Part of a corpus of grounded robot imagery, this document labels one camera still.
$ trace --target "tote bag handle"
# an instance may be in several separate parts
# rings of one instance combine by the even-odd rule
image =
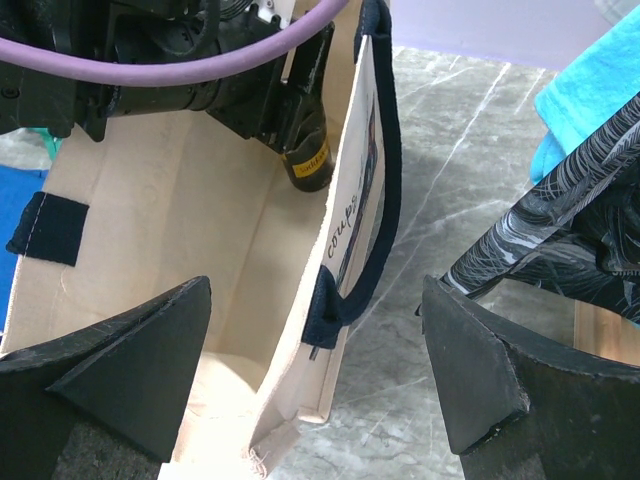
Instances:
[[[362,273],[345,297],[338,292],[331,271],[320,267],[302,341],[317,348],[334,349],[338,334],[365,311],[380,281],[398,231],[402,203],[402,143],[393,76],[391,13],[384,0],[364,0],[355,39],[357,63],[362,39],[372,41],[375,78],[385,151],[384,207],[380,230]]]

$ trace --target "blue fabric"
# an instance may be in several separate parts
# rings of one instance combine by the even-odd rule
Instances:
[[[2,245],[11,239],[20,222],[22,210],[33,194],[42,189],[46,171],[17,170],[0,166],[0,240]],[[0,332],[4,330],[9,294],[17,257],[0,251]]]
[[[530,177],[537,184],[640,91],[640,7],[589,47],[535,100],[549,128]]]

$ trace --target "beige tote bag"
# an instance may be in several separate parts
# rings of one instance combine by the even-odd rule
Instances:
[[[328,189],[296,190],[265,146],[186,111],[112,119],[98,144],[75,129],[44,185],[88,206],[77,262],[19,258],[0,354],[210,279],[204,351],[160,478],[266,478],[299,420],[329,417],[345,327],[371,298],[400,208],[388,9],[352,1],[335,24],[324,87],[337,158]],[[385,215],[367,261],[385,173]]]

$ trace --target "gray marble surface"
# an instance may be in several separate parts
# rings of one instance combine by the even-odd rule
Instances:
[[[440,275],[528,188],[545,130],[533,99],[553,72],[397,50],[404,204],[397,244],[352,329],[326,425],[303,437],[274,480],[462,478],[449,452],[420,319],[422,279]],[[2,138],[0,163],[40,168],[38,136]],[[516,283],[481,302],[570,344],[573,302]]]

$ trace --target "turquoise cloth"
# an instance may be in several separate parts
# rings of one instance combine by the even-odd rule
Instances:
[[[531,164],[534,184],[640,92],[639,45],[637,7],[536,96],[549,132]]]
[[[55,160],[60,150],[60,145],[62,145],[62,139],[52,136],[46,128],[30,128],[29,130],[40,134],[45,147],[47,147],[47,152],[49,152],[49,158]]]

